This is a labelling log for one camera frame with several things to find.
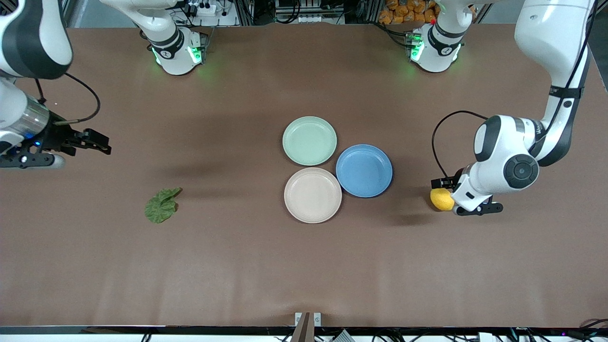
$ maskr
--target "black cable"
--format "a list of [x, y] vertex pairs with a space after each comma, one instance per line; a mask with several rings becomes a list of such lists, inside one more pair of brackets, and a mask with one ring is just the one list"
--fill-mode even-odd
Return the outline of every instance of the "black cable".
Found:
[[40, 80], [34, 79], [34, 81], [36, 81], [36, 86], [38, 87], [38, 94], [40, 95], [40, 98], [38, 99], [38, 103], [40, 103], [41, 105], [44, 105], [44, 103], [46, 102], [46, 99], [44, 98], [44, 93], [42, 92], [42, 86], [40, 85]]
[[460, 336], [458, 336], [458, 335], [454, 335], [454, 338], [458, 338], [459, 340], [463, 340], [463, 341], [467, 341], [467, 342], [475, 341], [475, 340], [472, 340], [472, 339], [470, 339], [470, 338], [466, 338], [466, 335], [463, 335], [463, 336], [464, 336], [464, 337], [460, 337]]
[[344, 15], [344, 10], [342, 11], [342, 14], [340, 14], [340, 16], [338, 17], [338, 20], [336, 20], [336, 25], [340, 23], [340, 19], [342, 19], [342, 16]]
[[386, 26], [384, 26], [384, 25], [382, 25], [380, 23], [376, 23], [375, 21], [368, 21], [367, 24], [373, 24], [377, 28], [379, 28], [379, 29], [383, 30], [384, 32], [386, 32], [389, 35], [390, 39], [393, 40], [395, 42], [395, 44], [397, 44], [399, 46], [402, 46], [402, 47], [416, 47], [416, 45], [414, 45], [414, 44], [405, 44], [405, 43], [402, 43], [402, 42], [398, 41], [397, 39], [395, 39], [395, 37], [393, 37], [394, 35], [398, 36], [398, 37], [406, 37], [407, 35], [405, 33], [389, 30], [389, 29], [386, 28]]
[[421, 338], [422, 336], [428, 335], [428, 334], [430, 334], [430, 333], [424, 333], [422, 335], [418, 335], [418, 336], [412, 338], [412, 340], [410, 342], [416, 342], [417, 339]]
[[[593, 13], [591, 15], [591, 20], [589, 21], [589, 26], [588, 26], [587, 32], [585, 34], [585, 40], [582, 42], [581, 51], [578, 53], [578, 58], [576, 59], [576, 63], [574, 64], [572, 73], [570, 74], [570, 77], [568, 78], [568, 82], [566, 82], [566, 86], [564, 87], [565, 89], [568, 89], [568, 87], [570, 87], [570, 84], [571, 84], [572, 80], [574, 79], [574, 75], [576, 74], [576, 70], [578, 69], [578, 67], [581, 64], [582, 55], [584, 54], [585, 49], [587, 48], [587, 42], [589, 41], [589, 36], [591, 34], [591, 28], [593, 27], [593, 23], [595, 22], [595, 17], [597, 16], [597, 14], [598, 14], [598, 0], [595, 0], [595, 2], [593, 3]], [[564, 98], [561, 97], [559, 99], [557, 107], [555, 108], [553, 117], [551, 117], [551, 121], [549, 122], [549, 125], [547, 126], [547, 129], [545, 130], [545, 133], [543, 134], [543, 136], [541, 136], [539, 139], [537, 139], [537, 141], [544, 140], [547, 137], [547, 134], [549, 133], [549, 129], [551, 128], [551, 126], [553, 126], [553, 123], [555, 122], [555, 118], [557, 117], [557, 115], [559, 113], [559, 109], [561, 108], [563, 101], [564, 101]]]
[[488, 4], [488, 8], [486, 9], [485, 12], [483, 12], [483, 16], [481, 18], [479, 18], [479, 20], [476, 21], [477, 24], [481, 24], [482, 21], [486, 18], [486, 15], [488, 15], [488, 12], [490, 11], [490, 9], [492, 8], [494, 4]]
[[285, 336], [285, 337], [284, 337], [284, 338], [281, 340], [281, 342], [285, 342], [285, 341], [287, 341], [287, 339], [288, 339], [288, 338], [289, 338], [291, 335], [293, 335], [293, 334], [294, 334], [294, 333], [292, 333], [292, 332], [291, 332], [291, 333], [289, 333], [289, 334], [287, 334], [287, 336]]
[[[459, 111], [455, 111], [455, 112], [453, 112], [453, 113], [450, 113], [450, 114], [446, 115], [445, 117], [443, 117], [443, 119], [441, 119], [441, 120], [439, 121], [439, 123], [437, 123], [437, 126], [435, 126], [435, 129], [433, 130], [433, 135], [432, 135], [432, 137], [431, 137], [431, 139], [430, 139], [430, 146], [431, 146], [431, 148], [433, 149], [433, 156], [435, 157], [435, 161], [437, 162], [437, 166], [439, 167], [439, 169], [441, 169], [441, 172], [443, 173], [443, 176], [445, 176], [445, 178], [446, 178], [447, 180], [449, 179], [449, 177], [448, 177], [448, 175], [447, 175], [446, 171], [443, 169], [443, 166], [441, 166], [441, 163], [439, 162], [439, 158], [437, 158], [437, 152], [435, 151], [435, 133], [437, 133], [437, 129], [439, 128], [439, 126], [440, 126], [440, 125], [441, 125], [441, 124], [442, 124], [442, 123], [443, 123], [443, 122], [444, 122], [444, 121], [445, 121], [447, 118], [449, 118], [449, 117], [451, 117], [451, 116], [453, 116], [453, 115], [456, 115], [456, 114], [458, 114], [458, 113], [466, 113], [466, 114], [470, 114], [470, 115], [473, 115], [473, 116], [477, 116], [478, 118], [483, 119], [483, 120], [488, 120], [488, 118], [487, 118], [487, 117], [485, 117], [485, 116], [483, 116], [483, 115], [479, 115], [479, 114], [474, 113], [474, 112], [472, 112], [472, 111], [468, 111], [468, 110], [459, 110]], [[454, 182], [453, 182], [453, 181], [451, 181], [451, 182], [450, 182], [450, 188], [451, 188], [451, 189], [453, 189], [453, 188], [454, 188], [454, 186], [455, 186]]]
[[393, 30], [389, 30], [385, 25], [382, 25], [380, 23], [377, 23], [375, 21], [367, 21], [365, 22], [366, 24], [373, 24], [374, 26], [376, 26], [377, 28], [383, 30], [384, 32], [391, 34], [391, 35], [396, 35], [399, 37], [405, 37], [406, 34], [403, 32], [397, 32], [397, 31], [393, 31]]
[[277, 23], [291, 24], [300, 16], [300, 10], [301, 10], [300, 0], [293, 0], [293, 1], [294, 1], [294, 10], [291, 12], [291, 15], [289, 16], [289, 18], [286, 21], [280, 21], [275, 16], [274, 19]]
[[536, 342], [536, 339], [534, 338], [534, 336], [532, 336], [532, 332], [530, 331], [530, 329], [526, 329], [526, 332], [528, 333], [528, 341]]
[[382, 341], [384, 342], [388, 342], [387, 340], [384, 339], [384, 337], [380, 336], [381, 333], [385, 332], [386, 330], [388, 330], [388, 328], [384, 328], [384, 329], [380, 329], [379, 331], [377, 331], [372, 337], [371, 337], [371, 342], [374, 342], [376, 340], [376, 337], [380, 338]]
[[87, 120], [91, 120], [93, 117], [95, 117], [95, 115], [97, 115], [97, 113], [99, 113], [99, 111], [100, 111], [100, 109], [102, 107], [102, 101], [99, 99], [99, 96], [97, 96], [97, 93], [90, 86], [88, 86], [85, 82], [82, 82], [81, 80], [79, 80], [78, 78], [72, 76], [71, 74], [68, 74], [67, 72], [65, 73], [65, 75], [68, 76], [69, 78], [71, 78], [72, 80], [75, 80], [76, 82], [80, 83], [89, 92], [91, 92], [91, 94], [93, 94], [93, 96], [95, 97], [95, 101], [97, 102], [97, 108], [95, 109], [95, 111], [91, 115], [89, 115], [87, 117], [84, 117], [82, 119], [76, 119], [76, 120], [59, 121], [59, 122], [56, 122], [55, 125], [56, 126], [71, 125], [71, 124], [77, 124], [79, 122], [84, 122], [84, 121], [87, 121]]
[[186, 11], [185, 11], [185, 10], [184, 10], [184, 9], [183, 9], [181, 6], [179, 6], [179, 9], [180, 9], [180, 10], [182, 10], [182, 13], [183, 13], [183, 14], [184, 14], [184, 16], [186, 17], [186, 19], [188, 20], [188, 22], [190, 23], [190, 25], [191, 25], [192, 27], [194, 27], [195, 25], [192, 23], [192, 20], [190, 20], [190, 17], [188, 16], [188, 14], [186, 14]]
[[608, 318], [603, 318], [603, 319], [596, 319], [593, 322], [586, 324], [582, 327], [580, 327], [579, 329], [586, 329], [586, 328], [591, 328], [593, 326], [598, 325], [599, 323], [603, 323], [603, 322], [608, 322]]
[[147, 332], [143, 335], [142, 342], [150, 342], [151, 339], [152, 339], [152, 333]]

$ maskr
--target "green leaf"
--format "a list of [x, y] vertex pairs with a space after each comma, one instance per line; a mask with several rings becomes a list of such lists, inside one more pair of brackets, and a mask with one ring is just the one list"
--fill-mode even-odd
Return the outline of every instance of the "green leaf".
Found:
[[177, 196], [181, 192], [181, 190], [182, 188], [180, 187], [175, 187], [173, 189], [162, 189], [154, 197], [158, 198], [160, 202], [163, 202], [168, 198]]
[[161, 202], [155, 196], [146, 204], [144, 213], [151, 222], [161, 223], [175, 213], [175, 204], [173, 198], [167, 198]]

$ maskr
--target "plate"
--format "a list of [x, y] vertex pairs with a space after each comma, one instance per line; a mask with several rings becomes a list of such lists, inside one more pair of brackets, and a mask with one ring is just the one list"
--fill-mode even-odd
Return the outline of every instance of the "plate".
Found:
[[308, 167], [294, 173], [285, 186], [285, 206], [298, 220], [321, 223], [340, 208], [342, 189], [330, 172]]
[[336, 151], [338, 139], [329, 122], [315, 116], [294, 120], [283, 133], [283, 149], [294, 162], [319, 165]]
[[349, 194], [375, 197], [389, 187], [393, 179], [393, 166], [380, 148], [355, 145], [344, 150], [338, 158], [336, 175]]

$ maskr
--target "green led light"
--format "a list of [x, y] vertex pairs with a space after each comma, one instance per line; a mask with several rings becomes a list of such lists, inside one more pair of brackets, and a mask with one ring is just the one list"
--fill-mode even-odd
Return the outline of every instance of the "green led light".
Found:
[[454, 57], [452, 58], [452, 61], [455, 61], [456, 58], [458, 58], [458, 51], [460, 50], [461, 46], [462, 46], [462, 44], [458, 44], [458, 47], [456, 48], [456, 51], [454, 51]]
[[202, 62], [201, 59], [201, 53], [199, 52], [198, 48], [191, 48], [188, 47], [188, 52], [190, 53], [190, 56], [192, 57], [192, 61], [196, 64]]
[[156, 54], [156, 51], [154, 51], [154, 49], [152, 49], [152, 52], [154, 53], [154, 56], [156, 57], [156, 64], [161, 65], [161, 60], [158, 59], [158, 55]]
[[411, 59], [414, 61], [418, 61], [420, 59], [420, 55], [422, 54], [422, 51], [424, 50], [424, 42], [420, 42], [420, 45], [418, 45], [417, 47], [414, 47], [412, 49], [412, 55], [411, 55]]
[[406, 38], [411, 39], [411, 40], [422, 40], [422, 36], [420, 35], [407, 35]]

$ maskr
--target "blue plate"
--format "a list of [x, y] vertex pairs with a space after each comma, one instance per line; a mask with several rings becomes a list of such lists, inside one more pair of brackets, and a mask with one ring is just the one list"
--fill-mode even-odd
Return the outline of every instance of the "blue plate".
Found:
[[336, 164], [340, 185], [357, 197], [374, 197], [383, 193], [393, 179], [393, 166], [381, 149], [372, 145], [355, 145], [342, 152]]

